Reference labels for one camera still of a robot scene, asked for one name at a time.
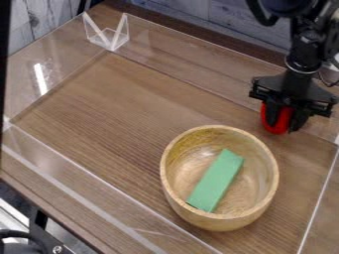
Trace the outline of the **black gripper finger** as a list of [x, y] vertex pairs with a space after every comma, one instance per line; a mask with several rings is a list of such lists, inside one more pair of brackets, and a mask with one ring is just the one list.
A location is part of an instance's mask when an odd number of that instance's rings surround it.
[[265, 106], [265, 121], [270, 126], [276, 126], [282, 120], [285, 104], [280, 100], [270, 98]]
[[298, 131], [306, 124], [312, 115], [313, 112], [309, 107], [296, 108], [290, 119], [289, 132]]

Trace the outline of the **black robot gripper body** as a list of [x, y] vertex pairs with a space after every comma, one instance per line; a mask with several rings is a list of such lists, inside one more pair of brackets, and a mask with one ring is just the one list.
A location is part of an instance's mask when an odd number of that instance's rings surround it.
[[338, 104], [337, 95], [314, 81], [321, 65], [302, 66], [286, 63], [286, 71], [277, 75], [257, 76], [253, 79], [250, 97], [266, 103], [270, 98], [280, 100], [293, 109], [309, 107], [313, 115], [330, 117]]

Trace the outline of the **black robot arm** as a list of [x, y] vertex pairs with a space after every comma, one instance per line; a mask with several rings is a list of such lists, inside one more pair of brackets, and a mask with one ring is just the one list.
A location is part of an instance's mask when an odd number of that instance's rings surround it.
[[339, 67], [339, 0], [246, 0], [258, 22], [272, 27], [290, 21], [292, 48], [286, 71], [253, 79], [250, 97], [262, 101], [261, 121], [273, 134], [298, 131], [310, 117], [329, 117], [339, 97], [321, 69]]

